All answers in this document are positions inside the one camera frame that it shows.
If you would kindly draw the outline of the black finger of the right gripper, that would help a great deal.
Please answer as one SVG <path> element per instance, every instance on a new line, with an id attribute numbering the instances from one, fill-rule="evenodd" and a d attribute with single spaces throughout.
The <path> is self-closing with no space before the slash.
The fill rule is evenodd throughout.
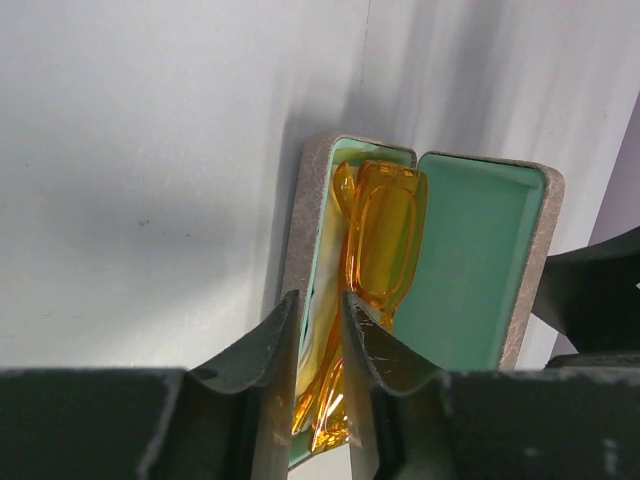
<path id="1" fill-rule="evenodd" d="M 639 229 L 547 258 L 533 314 L 577 350 L 551 368 L 639 366 Z"/>

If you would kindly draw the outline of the yellow sunglasses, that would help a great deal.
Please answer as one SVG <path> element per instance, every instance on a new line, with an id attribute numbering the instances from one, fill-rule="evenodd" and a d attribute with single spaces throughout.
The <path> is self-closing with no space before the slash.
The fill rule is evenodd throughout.
<path id="1" fill-rule="evenodd" d="M 292 425 L 293 435 L 308 434 L 312 455 L 345 444 L 349 436 L 341 296 L 355 293 L 383 328 L 393 330 L 394 315 L 416 273 L 427 196 L 426 174 L 397 163 L 368 159 L 355 167 L 344 161 L 333 172 L 333 212 L 346 226 L 337 269 L 337 306 L 319 370 L 297 396 Z"/>

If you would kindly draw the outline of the grey glasses case green lining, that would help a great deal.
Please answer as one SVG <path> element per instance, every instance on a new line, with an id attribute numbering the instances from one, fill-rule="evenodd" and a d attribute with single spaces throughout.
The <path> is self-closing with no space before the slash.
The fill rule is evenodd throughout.
<path id="1" fill-rule="evenodd" d="M 301 296 L 299 365 L 333 172 L 368 159 L 415 168 L 428 180 L 417 269 L 390 332 L 446 370 L 514 367 L 562 204 L 562 175 L 537 163 L 417 155 L 341 134 L 309 138 L 298 174 L 282 287 Z M 292 437 L 293 463 L 312 456 L 308 434 Z"/>

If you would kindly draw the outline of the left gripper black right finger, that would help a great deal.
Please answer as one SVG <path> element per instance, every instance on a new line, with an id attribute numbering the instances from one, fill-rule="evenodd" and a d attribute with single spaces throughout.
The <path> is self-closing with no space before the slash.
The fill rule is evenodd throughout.
<path id="1" fill-rule="evenodd" d="M 446 371 L 342 298 L 356 479 L 635 479 L 639 358 L 565 355 L 542 370 Z"/>

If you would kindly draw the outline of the light blue cleaning cloth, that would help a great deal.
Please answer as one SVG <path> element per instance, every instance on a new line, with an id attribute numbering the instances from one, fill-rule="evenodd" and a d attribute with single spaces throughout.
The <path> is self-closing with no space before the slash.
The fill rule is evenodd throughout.
<path id="1" fill-rule="evenodd" d="M 307 337 L 298 369 L 296 395 L 301 395 L 319 370 L 336 312 L 337 269 L 345 221 L 339 213 L 327 214 L 322 228 L 315 277 L 307 318 Z"/>

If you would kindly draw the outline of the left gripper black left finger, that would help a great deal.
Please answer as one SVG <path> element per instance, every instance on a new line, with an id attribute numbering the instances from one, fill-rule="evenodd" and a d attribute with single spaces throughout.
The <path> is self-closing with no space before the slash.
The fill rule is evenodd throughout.
<path id="1" fill-rule="evenodd" d="M 299 294 L 200 366 L 1 373 L 5 479 L 283 479 Z"/>

